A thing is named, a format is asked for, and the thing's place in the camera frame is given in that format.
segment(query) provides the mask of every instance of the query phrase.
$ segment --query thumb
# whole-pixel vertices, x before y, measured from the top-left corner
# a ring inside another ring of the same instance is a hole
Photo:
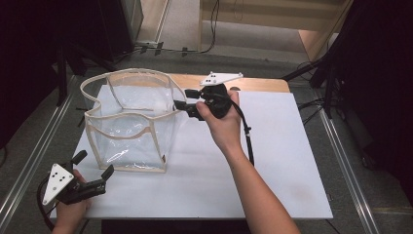
[[[200,115],[208,122],[211,118],[214,118],[212,113],[210,112],[209,108],[206,106],[205,103],[198,101],[197,104],[197,109],[198,112],[200,112]]]

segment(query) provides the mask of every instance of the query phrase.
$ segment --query hand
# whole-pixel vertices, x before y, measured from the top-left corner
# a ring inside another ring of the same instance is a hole
[[[240,98],[238,92],[228,91],[228,95],[233,102],[239,104]],[[201,101],[197,102],[197,109],[201,116],[206,120],[213,140],[224,155],[228,155],[228,152],[231,149],[241,148],[241,117],[234,106],[231,106],[227,115],[221,119],[215,118],[209,108]]]
[[[81,182],[86,182],[77,170],[73,170],[73,174]],[[57,221],[53,233],[74,233],[91,204],[90,199],[71,205],[58,203]]]

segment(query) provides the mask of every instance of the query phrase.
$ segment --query white mounting plate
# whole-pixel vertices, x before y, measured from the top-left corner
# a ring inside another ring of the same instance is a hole
[[[201,81],[201,86],[215,86],[219,84],[223,84],[227,81],[236,80],[238,78],[244,77],[243,74],[240,73],[213,73],[212,71],[210,74]]]
[[[57,194],[74,178],[74,176],[59,164],[52,165],[48,186],[46,187],[43,205],[51,203]]]

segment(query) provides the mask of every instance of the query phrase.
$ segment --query person's left hand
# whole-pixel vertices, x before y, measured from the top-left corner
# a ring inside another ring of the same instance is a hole
[[[77,170],[73,170],[73,174],[81,182],[86,182]],[[91,204],[90,199],[71,205],[58,203],[56,207],[57,220],[53,233],[74,233]]]

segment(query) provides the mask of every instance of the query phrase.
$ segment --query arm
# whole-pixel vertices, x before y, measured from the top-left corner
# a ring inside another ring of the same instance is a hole
[[[73,171],[73,174],[82,182],[86,182],[77,170]],[[65,205],[59,203],[57,205],[57,220],[53,234],[72,234],[75,233],[79,226],[86,210],[91,206],[91,200],[83,200],[82,202]]]
[[[229,91],[228,94],[239,103],[237,92]],[[234,107],[222,119],[216,119],[202,102],[197,103],[197,108],[227,159],[251,232],[299,233],[280,200],[245,157],[240,141],[241,119]]]

